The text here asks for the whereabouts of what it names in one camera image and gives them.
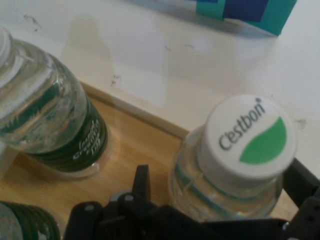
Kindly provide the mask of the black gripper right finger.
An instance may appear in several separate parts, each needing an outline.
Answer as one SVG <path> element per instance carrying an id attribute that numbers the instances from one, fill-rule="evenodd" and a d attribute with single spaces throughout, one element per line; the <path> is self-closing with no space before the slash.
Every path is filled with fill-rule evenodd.
<path id="1" fill-rule="evenodd" d="M 298 210 L 284 230 L 286 240 L 320 238 L 320 180 L 300 161 L 284 173 L 283 188 Z"/>

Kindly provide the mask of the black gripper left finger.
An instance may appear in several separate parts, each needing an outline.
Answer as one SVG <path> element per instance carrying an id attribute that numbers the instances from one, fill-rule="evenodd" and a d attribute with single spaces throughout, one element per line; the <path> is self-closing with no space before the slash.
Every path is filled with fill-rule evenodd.
<path id="1" fill-rule="evenodd" d="M 151 202 L 148 165 L 136 168 L 132 189 L 106 206 L 98 202 L 76 205 L 65 240 L 200 240 L 202 225 L 168 205 Z"/>

